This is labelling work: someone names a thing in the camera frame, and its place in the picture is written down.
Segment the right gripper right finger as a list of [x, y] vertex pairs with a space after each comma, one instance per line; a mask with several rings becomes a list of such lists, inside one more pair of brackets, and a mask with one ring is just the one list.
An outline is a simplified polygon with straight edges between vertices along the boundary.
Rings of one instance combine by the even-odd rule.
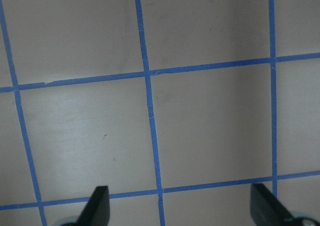
[[295, 217], [262, 183], [250, 191], [250, 215], [255, 225], [295, 225]]

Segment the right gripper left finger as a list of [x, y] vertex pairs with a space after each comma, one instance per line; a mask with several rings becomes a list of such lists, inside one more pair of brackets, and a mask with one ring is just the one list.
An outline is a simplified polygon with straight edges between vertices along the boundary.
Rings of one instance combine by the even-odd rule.
[[97, 186], [75, 225], [107, 226], [110, 214], [108, 186]]

